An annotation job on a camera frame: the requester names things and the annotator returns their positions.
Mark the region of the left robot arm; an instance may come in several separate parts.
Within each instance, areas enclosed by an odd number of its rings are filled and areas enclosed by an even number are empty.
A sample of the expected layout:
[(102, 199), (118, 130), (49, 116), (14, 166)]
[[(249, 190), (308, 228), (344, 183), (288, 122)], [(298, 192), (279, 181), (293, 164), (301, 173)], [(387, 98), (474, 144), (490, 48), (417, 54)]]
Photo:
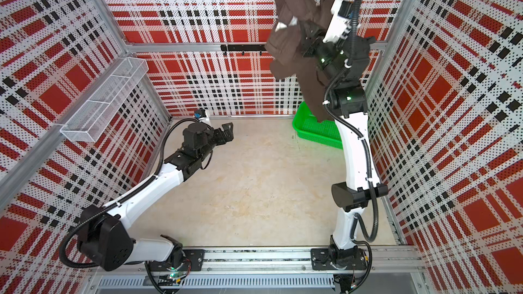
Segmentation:
[(80, 223), (64, 239), (60, 260), (72, 268), (101, 267), (107, 272), (141, 261), (168, 262), (177, 267), (183, 261), (182, 244), (162, 236), (159, 240), (133, 239), (129, 228), (165, 194), (204, 170), (216, 146), (234, 139), (233, 123), (220, 128), (195, 118), (186, 118), (181, 147), (168, 157), (153, 175), (121, 197), (96, 207), (85, 208)]

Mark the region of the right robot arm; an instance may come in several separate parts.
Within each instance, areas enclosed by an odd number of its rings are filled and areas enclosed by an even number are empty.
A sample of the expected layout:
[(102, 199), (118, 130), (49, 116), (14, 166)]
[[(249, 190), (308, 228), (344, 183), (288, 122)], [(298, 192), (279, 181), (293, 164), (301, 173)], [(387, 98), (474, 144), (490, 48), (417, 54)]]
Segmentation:
[(388, 194), (371, 155), (369, 108), (360, 81), (374, 39), (349, 34), (346, 39), (328, 40), (327, 31), (315, 23), (301, 22), (300, 28), (300, 53), (314, 58), (328, 79), (322, 105), (339, 130), (346, 167), (346, 180), (331, 187), (339, 211), (326, 256), (317, 261), (335, 269), (369, 265), (367, 246), (379, 230), (377, 201)]

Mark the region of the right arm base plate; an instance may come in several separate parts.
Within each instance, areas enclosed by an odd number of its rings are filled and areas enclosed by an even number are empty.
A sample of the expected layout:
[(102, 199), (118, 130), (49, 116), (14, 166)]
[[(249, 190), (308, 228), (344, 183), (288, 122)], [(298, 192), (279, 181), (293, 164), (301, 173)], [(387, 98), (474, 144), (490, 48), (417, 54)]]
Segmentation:
[(365, 251), (354, 246), (341, 250), (336, 246), (311, 249), (311, 264), (314, 270), (365, 270), (367, 267)]

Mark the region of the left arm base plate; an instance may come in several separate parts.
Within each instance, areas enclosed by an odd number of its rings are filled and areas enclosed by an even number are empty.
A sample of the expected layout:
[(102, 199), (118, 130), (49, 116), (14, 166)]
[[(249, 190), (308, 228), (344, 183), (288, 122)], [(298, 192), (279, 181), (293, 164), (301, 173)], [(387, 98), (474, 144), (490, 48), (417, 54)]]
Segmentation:
[(203, 249), (175, 249), (165, 261), (151, 261), (149, 267), (152, 272), (199, 272), (204, 262)]

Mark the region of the brown trousers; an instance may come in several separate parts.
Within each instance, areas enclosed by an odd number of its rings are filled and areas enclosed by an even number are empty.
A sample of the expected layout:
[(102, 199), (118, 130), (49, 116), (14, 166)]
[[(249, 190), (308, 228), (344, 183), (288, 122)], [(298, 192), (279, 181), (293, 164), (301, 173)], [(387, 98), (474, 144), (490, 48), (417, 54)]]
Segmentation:
[(334, 119), (322, 106), (328, 78), (315, 58), (301, 52), (305, 24), (327, 29), (335, 0), (275, 0), (277, 20), (266, 41), (266, 51), (274, 57), (270, 71), (276, 80), (295, 76), (303, 99), (318, 122)]

